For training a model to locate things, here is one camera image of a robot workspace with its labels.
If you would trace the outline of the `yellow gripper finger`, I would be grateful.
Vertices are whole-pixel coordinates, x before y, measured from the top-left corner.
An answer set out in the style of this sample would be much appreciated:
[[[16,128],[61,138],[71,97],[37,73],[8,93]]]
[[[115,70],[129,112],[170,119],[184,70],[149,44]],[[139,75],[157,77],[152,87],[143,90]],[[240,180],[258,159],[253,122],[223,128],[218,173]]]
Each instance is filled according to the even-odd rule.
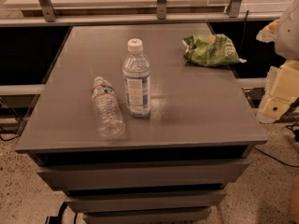
[[[271,21],[256,35],[258,41],[264,43],[274,42],[278,28],[278,20]]]
[[[265,80],[264,91],[257,120],[261,123],[273,123],[279,120],[299,98],[299,62],[287,60],[280,67],[271,66]]]

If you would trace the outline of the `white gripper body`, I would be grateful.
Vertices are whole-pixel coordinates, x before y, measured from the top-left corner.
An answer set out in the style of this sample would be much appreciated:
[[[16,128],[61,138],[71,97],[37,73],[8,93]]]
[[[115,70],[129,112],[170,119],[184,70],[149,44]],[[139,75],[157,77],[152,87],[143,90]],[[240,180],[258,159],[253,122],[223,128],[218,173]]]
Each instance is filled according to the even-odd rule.
[[[278,21],[276,54],[299,60],[299,0],[293,0]]]

